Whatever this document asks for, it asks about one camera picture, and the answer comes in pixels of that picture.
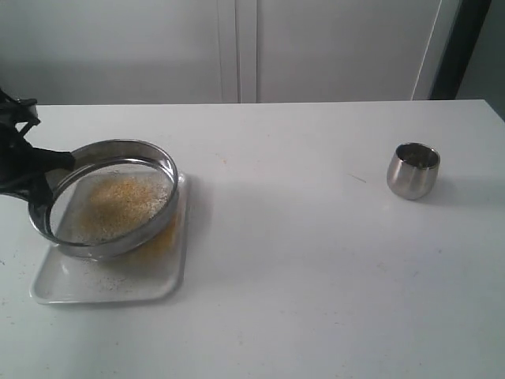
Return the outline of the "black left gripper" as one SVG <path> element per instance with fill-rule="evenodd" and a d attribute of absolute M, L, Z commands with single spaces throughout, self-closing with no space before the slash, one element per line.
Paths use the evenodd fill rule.
<path fill-rule="evenodd" d="M 1 194 L 48 205 L 53 192 L 45 174 L 35 176 L 31 160 L 42 172 L 72 171 L 76 159 L 71 152 L 33 148 L 25 135 L 41 123 L 36 99 L 17 99 L 1 89 Z"/>

